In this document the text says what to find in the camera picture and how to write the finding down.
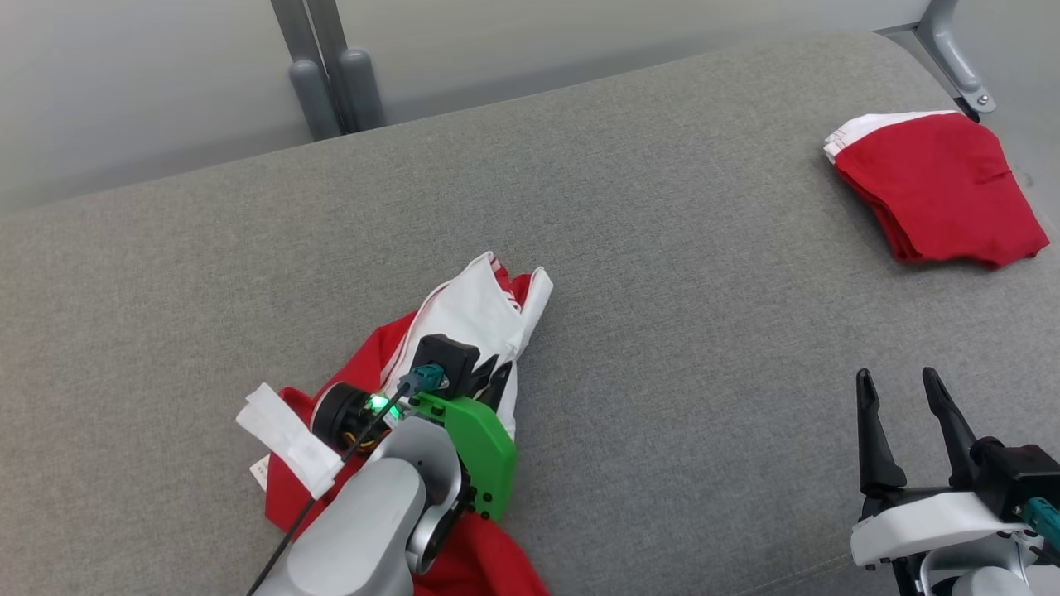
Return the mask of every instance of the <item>red and white cloth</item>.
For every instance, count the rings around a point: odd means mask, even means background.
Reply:
[[[526,348],[548,302],[552,282],[545,269],[510,280],[492,252],[472,261],[453,280],[438,286],[419,311],[375,330],[353,357],[315,398],[290,387],[281,399],[308,426],[317,400],[335,383],[366,391],[392,392],[396,375],[409,369],[419,338],[444,333],[479,348],[480,361],[498,354],[497,365],[513,362],[498,418],[514,436],[516,376],[514,361]],[[353,458],[335,486],[316,503],[302,529],[328,507],[364,460]],[[265,516],[286,531],[310,498],[299,478],[276,454],[269,456]],[[417,596],[546,596],[548,592],[523,550],[493,521],[463,515],[430,571],[413,577]]]
[[[825,154],[899,261],[967,258],[995,269],[1049,243],[997,138],[960,112],[868,113],[829,135]]]

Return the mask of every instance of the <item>crumpled red garment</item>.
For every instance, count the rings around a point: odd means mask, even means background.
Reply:
[[[511,292],[520,304],[526,299],[530,276],[523,275],[509,282],[504,267],[496,270],[497,282]],[[329,381],[316,398],[310,398],[293,387],[285,387],[280,397],[310,424],[313,406],[320,393],[335,383],[347,383],[366,391],[379,390],[381,372],[396,350],[412,323],[416,313],[381,327]],[[335,478],[332,487],[313,506],[299,533],[328,507],[342,485],[364,464],[352,458]],[[310,493],[275,454],[269,457],[268,483],[265,493],[265,516],[287,531],[298,513],[308,502]],[[537,577],[523,549],[493,521],[478,515],[463,515],[449,533],[445,545],[423,576],[412,576],[416,596],[547,596],[545,584]]]

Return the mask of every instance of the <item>folded red cloth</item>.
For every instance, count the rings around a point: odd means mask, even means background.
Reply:
[[[530,276],[519,276],[509,283],[508,271],[499,264],[494,273],[501,287],[523,304]],[[409,313],[376,329],[350,362],[321,388],[320,393],[335,383],[347,383],[367,391],[379,390],[381,373],[409,331],[414,316],[414,312]],[[320,395],[311,398],[298,389],[285,387],[280,391],[280,397],[308,426]],[[335,477],[335,486],[311,509],[299,533],[334,501],[342,485],[363,463],[364,460],[357,457],[347,463]],[[280,529],[287,531],[308,502],[310,493],[275,454],[269,457],[266,487],[265,516]],[[460,518],[430,571],[423,576],[413,576],[412,581],[416,596],[548,595],[518,545],[492,520],[482,520],[477,515]]]
[[[997,138],[962,113],[868,115],[827,142],[899,261],[967,258],[994,269],[1049,244]]]

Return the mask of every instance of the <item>white care label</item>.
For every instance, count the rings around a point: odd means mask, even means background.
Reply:
[[[250,473],[254,475],[254,479],[262,486],[262,490],[266,490],[268,486],[268,455],[254,461],[254,464],[250,467]]]

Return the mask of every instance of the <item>gray fabric surface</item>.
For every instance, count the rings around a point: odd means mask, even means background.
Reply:
[[[487,249],[555,282],[505,521],[554,594],[888,593],[847,559],[859,367],[914,484],[947,475],[926,365],[976,431],[1060,451],[1056,250],[900,266],[822,153],[950,107],[828,35],[3,221],[3,593],[242,593],[280,538],[244,396],[316,390]]]

